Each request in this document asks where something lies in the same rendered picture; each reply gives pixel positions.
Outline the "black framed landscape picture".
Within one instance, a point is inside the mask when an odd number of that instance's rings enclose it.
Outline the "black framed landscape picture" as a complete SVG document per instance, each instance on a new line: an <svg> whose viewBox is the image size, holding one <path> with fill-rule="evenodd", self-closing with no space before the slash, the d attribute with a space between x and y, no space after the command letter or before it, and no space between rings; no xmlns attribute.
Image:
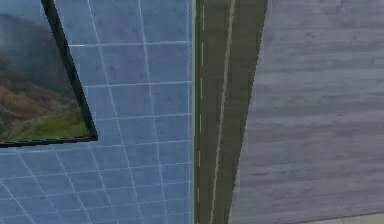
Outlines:
<svg viewBox="0 0 384 224"><path fill-rule="evenodd" d="M0 147L97 139L54 0L0 0Z"/></svg>

